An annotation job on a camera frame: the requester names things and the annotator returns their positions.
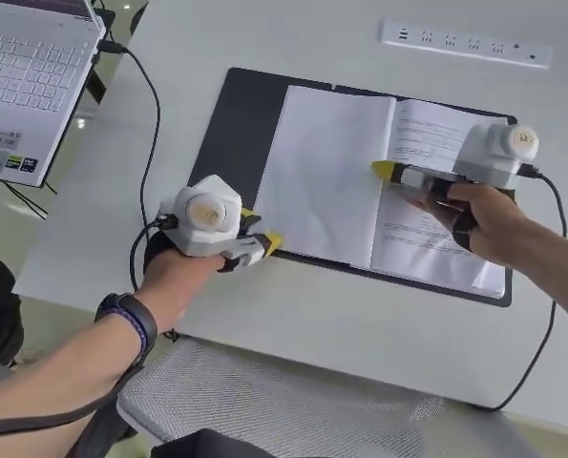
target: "laptop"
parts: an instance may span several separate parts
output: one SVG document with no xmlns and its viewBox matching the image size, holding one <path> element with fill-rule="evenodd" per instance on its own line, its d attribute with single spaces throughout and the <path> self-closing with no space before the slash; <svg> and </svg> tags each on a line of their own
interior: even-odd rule
<svg viewBox="0 0 568 458">
<path fill-rule="evenodd" d="M 0 0 L 0 180 L 42 186 L 105 32 L 89 0 Z"/>
</svg>

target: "white table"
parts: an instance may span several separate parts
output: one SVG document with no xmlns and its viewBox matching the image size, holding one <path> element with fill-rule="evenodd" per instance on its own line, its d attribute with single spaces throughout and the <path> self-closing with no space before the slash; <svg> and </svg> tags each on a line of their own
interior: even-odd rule
<svg viewBox="0 0 568 458">
<path fill-rule="evenodd" d="M 538 165 L 568 210 L 568 2 L 517 0 L 153 0 L 130 48 L 162 100 L 147 204 L 186 183 L 228 68 L 236 66 L 513 114 L 541 138 Z M 377 41 L 388 16 L 556 48 L 550 71 L 409 51 Z M 131 288 L 138 187 L 155 122 L 152 95 L 125 58 L 91 125 L 16 291 L 95 309 Z M 546 186 L 520 205 L 558 230 Z M 509 309 L 286 261 L 208 284 L 182 330 L 225 344 L 482 405 L 517 383 L 547 324 L 549 299 L 515 276 Z M 568 426 L 568 316 L 509 411 Z"/>
</svg>

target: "cable connector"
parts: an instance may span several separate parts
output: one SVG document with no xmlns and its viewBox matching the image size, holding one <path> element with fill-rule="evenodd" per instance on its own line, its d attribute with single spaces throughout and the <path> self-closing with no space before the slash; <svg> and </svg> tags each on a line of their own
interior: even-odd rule
<svg viewBox="0 0 568 458">
<path fill-rule="evenodd" d="M 110 40 L 100 40 L 96 48 L 107 54 L 125 54 L 128 52 L 126 47 Z"/>
<path fill-rule="evenodd" d="M 172 213 L 160 213 L 155 219 L 155 226 L 161 231 L 170 231 L 179 226 L 179 219 Z"/>
<path fill-rule="evenodd" d="M 541 175 L 536 165 L 532 164 L 521 164 L 521 167 L 519 167 L 519 171 L 516 174 L 520 177 L 526 178 L 539 178 Z"/>
</svg>

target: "wall socket panel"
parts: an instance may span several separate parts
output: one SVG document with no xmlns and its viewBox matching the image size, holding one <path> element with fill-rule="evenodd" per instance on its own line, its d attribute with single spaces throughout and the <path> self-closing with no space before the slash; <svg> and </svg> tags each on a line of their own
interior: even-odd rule
<svg viewBox="0 0 568 458">
<path fill-rule="evenodd" d="M 520 43 L 456 31 L 438 31 L 390 20 L 383 22 L 381 41 L 389 45 L 545 70 L 551 67 L 551 60 L 553 59 L 553 48 L 550 46 Z"/>
</svg>

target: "black sleeve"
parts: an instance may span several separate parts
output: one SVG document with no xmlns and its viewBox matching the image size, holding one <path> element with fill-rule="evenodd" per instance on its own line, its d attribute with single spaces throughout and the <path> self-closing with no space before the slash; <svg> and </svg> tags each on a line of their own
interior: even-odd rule
<svg viewBox="0 0 568 458">
<path fill-rule="evenodd" d="M 152 458 L 275 458 L 251 444 L 201 429 L 176 441 L 154 448 Z"/>
</svg>

